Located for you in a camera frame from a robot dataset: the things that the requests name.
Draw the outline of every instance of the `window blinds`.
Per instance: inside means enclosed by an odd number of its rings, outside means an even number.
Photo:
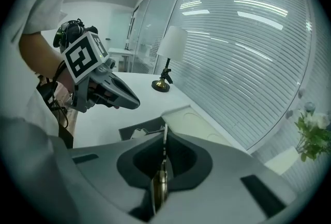
[[[150,0],[141,25],[133,62],[133,72],[153,73],[156,52],[175,0]]]
[[[177,0],[169,26],[188,32],[174,84],[249,149],[280,120],[310,50],[306,0]],[[155,73],[166,58],[159,57]]]

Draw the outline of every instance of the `white desk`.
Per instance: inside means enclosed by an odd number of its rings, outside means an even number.
[[[167,93],[154,90],[151,83],[158,80],[159,75],[126,72],[117,72],[116,75],[137,95],[140,106],[137,109],[129,110],[125,108],[107,108],[97,104],[86,113],[79,112],[74,132],[74,147],[119,142],[121,141],[118,132],[120,128],[136,125],[160,117],[164,112],[191,105],[232,146],[246,152],[226,130],[176,86],[170,85],[170,90]]]
[[[135,59],[140,60],[141,63],[145,64],[147,67],[154,69],[156,59],[152,60],[150,57],[145,57],[143,59],[140,59],[138,56],[135,57]]]
[[[124,58],[124,67],[125,68],[126,68],[126,65],[127,65],[127,58],[129,56],[134,56],[134,51],[125,50],[125,49],[122,49],[122,48],[109,48],[108,53],[110,54],[110,56],[112,54],[121,55]]]

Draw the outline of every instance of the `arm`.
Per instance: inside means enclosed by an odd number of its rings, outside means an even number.
[[[31,70],[46,78],[53,79],[63,58],[48,45],[40,32],[23,34],[19,47],[22,58]],[[58,82],[62,83],[67,90],[73,90],[73,80],[68,69],[59,76]]]

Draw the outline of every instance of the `black slot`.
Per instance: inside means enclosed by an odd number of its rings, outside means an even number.
[[[86,162],[86,161],[89,161],[89,160],[94,160],[94,159],[97,159],[97,158],[99,158],[99,156],[96,155],[96,154],[87,154],[87,155],[84,155],[84,156],[72,158],[72,160],[75,164],[79,164],[79,163],[83,163],[83,162]]]
[[[282,211],[286,206],[255,175],[240,179],[268,218]]]
[[[127,93],[128,95],[132,96],[132,93],[130,92],[130,90],[126,87],[125,84],[123,84],[121,81],[117,80],[117,79],[112,79],[113,84],[118,87],[119,89],[121,89],[123,92]]]

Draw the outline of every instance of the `table lamp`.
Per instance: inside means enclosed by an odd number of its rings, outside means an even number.
[[[167,80],[170,84],[172,84],[172,80],[169,76],[169,72],[171,71],[171,69],[168,69],[169,62],[171,59],[178,62],[182,61],[186,40],[187,32],[184,29],[181,29],[177,26],[169,27],[157,51],[158,55],[167,58],[167,63],[161,73],[160,80],[152,82],[153,89],[163,93],[169,91],[170,86],[165,81]]]

